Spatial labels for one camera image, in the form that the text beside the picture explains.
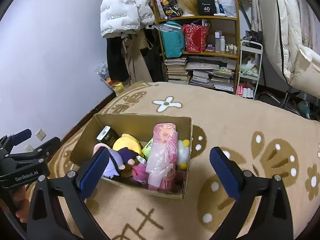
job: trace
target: green package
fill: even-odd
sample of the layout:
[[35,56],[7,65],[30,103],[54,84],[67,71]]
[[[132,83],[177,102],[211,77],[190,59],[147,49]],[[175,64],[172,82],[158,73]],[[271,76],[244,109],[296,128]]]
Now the green package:
[[146,146],[141,150],[141,152],[143,153],[143,155],[144,155],[146,158],[149,158],[152,142],[153,142],[153,138],[152,138],[152,139],[146,144]]

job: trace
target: white rolling cart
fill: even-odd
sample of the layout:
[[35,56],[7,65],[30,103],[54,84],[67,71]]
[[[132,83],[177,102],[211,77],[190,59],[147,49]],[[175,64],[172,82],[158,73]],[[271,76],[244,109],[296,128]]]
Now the white rolling cart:
[[[261,49],[255,49],[255,48],[248,47],[250,44],[256,44],[257,46],[261,47]],[[253,99],[254,99],[254,97],[256,95],[256,92],[257,92],[259,79],[260,79],[263,46],[260,43],[257,43],[257,42],[254,42],[254,41],[243,40],[243,41],[240,42],[240,50],[241,50],[240,51],[240,66],[242,65],[243,51],[247,51],[247,52],[251,52],[251,53],[255,54],[254,58],[256,60],[256,67],[257,67],[259,76],[258,77],[253,77],[253,76],[245,75],[245,74],[241,73],[241,67],[239,67],[238,85],[237,85],[236,94],[237,94],[237,91],[238,91],[240,78],[241,79],[250,79],[250,80],[253,80],[253,81],[256,82],[256,86],[255,86],[254,94],[253,94]]]

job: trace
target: electrical socket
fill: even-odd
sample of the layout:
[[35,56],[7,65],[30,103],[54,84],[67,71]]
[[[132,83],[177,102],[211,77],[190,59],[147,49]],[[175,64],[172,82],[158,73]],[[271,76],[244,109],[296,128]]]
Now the electrical socket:
[[40,141],[42,141],[47,135],[43,132],[42,129],[40,129],[37,133],[36,133],[36,136],[38,137],[38,139]]
[[28,153],[28,152],[33,152],[35,149],[30,145],[28,144],[26,147],[25,147],[25,151]]

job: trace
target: white puffer jacket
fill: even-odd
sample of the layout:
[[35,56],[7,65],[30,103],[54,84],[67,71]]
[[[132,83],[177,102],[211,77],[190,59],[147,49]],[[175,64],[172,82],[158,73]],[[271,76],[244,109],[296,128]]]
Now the white puffer jacket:
[[155,21],[148,0],[103,0],[100,11],[101,35],[104,38],[135,34]]

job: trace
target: red bag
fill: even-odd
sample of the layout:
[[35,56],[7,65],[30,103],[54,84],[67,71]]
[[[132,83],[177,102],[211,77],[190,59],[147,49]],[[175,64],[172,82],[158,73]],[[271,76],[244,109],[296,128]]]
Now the red bag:
[[187,52],[203,52],[207,46],[208,26],[184,24],[182,26]]

